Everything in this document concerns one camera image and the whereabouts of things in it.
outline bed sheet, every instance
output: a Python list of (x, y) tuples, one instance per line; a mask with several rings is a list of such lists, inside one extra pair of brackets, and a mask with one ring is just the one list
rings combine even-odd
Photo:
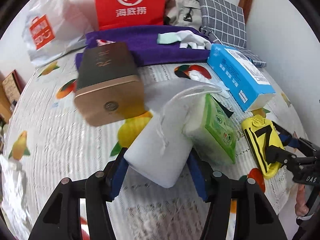
[[(73, 90), (78, 76), (74, 57), (75, 53), (71, 53), (38, 69), (25, 87), (10, 121), (5, 157), (9, 156), (19, 135), (27, 137), (29, 155), (23, 155), (19, 162), (27, 178), (25, 199), (32, 225), (62, 178), (88, 178), (116, 158), (111, 152), (118, 141), (117, 132), (125, 123), (119, 121), (91, 127), (84, 121), (73, 104)], [(139, 74), (143, 83), (149, 85), (179, 78), (174, 70), (181, 65), (145, 66), (139, 68)], [(212, 80), (220, 80), (207, 64), (196, 65), (207, 69)], [(266, 70), (261, 71), (277, 94), (259, 113), (298, 137), (306, 138), (290, 101)], [(241, 129), (241, 122), (253, 114), (243, 113), (233, 97), (225, 99), (217, 95), (216, 98), (235, 112), (231, 120), (237, 137), (236, 164), (212, 166), (231, 179), (239, 179), (257, 168)], [(276, 213), (279, 213), (293, 185), (291, 174), (284, 167), (276, 176), (264, 182), (265, 194)], [(81, 216), (86, 218), (85, 201), (81, 200), (80, 203)], [(108, 203), (117, 239), (199, 239), (208, 208), (209, 204), (198, 197), (187, 167), (174, 187), (169, 189), (160, 187), (129, 168), (119, 196)], [(229, 225), (227, 239), (232, 239), (234, 212), (230, 213)]]

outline blue box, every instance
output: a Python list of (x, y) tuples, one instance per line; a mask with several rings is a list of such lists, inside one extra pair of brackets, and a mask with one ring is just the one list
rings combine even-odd
[(276, 94), (263, 74), (233, 47), (212, 44), (207, 63), (245, 112), (264, 107)]

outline screw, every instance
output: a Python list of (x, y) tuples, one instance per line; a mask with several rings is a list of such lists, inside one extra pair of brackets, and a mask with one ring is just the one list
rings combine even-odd
[(101, 178), (101, 177), (104, 176), (104, 172), (103, 171), (97, 171), (95, 175), (96, 175), (97, 178)]
[(63, 178), (63, 179), (61, 180), (61, 183), (62, 183), (62, 184), (67, 184), (67, 183), (69, 183), (69, 181), (70, 181), (69, 178)]
[(247, 181), (248, 181), (249, 184), (255, 184), (256, 183), (256, 181), (253, 178), (248, 178)]
[(214, 171), (213, 175), (217, 178), (220, 178), (222, 176), (222, 173), (220, 171)]

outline finger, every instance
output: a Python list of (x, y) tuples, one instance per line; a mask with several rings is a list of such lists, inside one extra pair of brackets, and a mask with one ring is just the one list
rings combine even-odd
[(299, 184), (298, 190), (304, 190), (304, 184)]
[(296, 214), (300, 217), (305, 216), (309, 212), (309, 209), (306, 205), (300, 206), (300, 205), (296, 204), (294, 206), (294, 209), (295, 209)]
[(303, 187), (299, 185), (299, 189), (296, 197), (296, 201), (299, 206), (304, 206), (306, 204), (305, 189), (304, 189), (304, 185), (302, 186)]

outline plaid fabric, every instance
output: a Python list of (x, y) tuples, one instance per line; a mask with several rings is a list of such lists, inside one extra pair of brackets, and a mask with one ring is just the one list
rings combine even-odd
[(224, 44), (246, 47), (244, 15), (241, 7), (225, 0), (199, 0), (202, 27), (208, 28)]
[(200, 28), (201, 33), (205, 34), (208, 36), (209, 40), (211, 43), (215, 43), (215, 44), (223, 44), (223, 45), (227, 45), (230, 47), (233, 47), (239, 51), (242, 52), (242, 54), (244, 54), (251, 62), (253, 65), (255, 65), (256, 67), (265, 67), (267, 65), (267, 63), (261, 59), (259, 59), (259, 57), (255, 54), (253, 54), (251, 52), (251, 50), (247, 49), (247, 48), (242, 48), (236, 45), (232, 45), (232, 44), (228, 44), (226, 42), (221, 42), (217, 36), (213, 33), (213, 30), (209, 29), (209, 28)]

